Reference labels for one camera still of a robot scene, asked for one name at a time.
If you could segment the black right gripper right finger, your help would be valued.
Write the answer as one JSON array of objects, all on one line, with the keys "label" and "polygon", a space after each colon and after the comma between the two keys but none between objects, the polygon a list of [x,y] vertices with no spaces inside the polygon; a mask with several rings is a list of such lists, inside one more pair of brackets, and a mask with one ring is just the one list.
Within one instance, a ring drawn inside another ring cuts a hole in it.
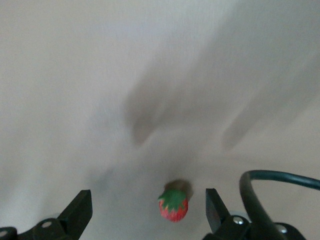
[{"label": "black right gripper right finger", "polygon": [[205,190],[205,214],[211,229],[204,240],[248,240],[251,224],[240,215],[232,215],[214,188]]}]

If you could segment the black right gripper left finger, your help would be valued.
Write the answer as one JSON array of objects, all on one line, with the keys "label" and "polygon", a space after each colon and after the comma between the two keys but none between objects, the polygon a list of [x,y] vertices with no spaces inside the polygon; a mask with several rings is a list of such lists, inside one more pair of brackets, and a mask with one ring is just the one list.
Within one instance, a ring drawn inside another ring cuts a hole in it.
[{"label": "black right gripper left finger", "polygon": [[81,190],[57,218],[47,218],[26,232],[2,227],[2,240],[78,240],[92,218],[91,191]]}]

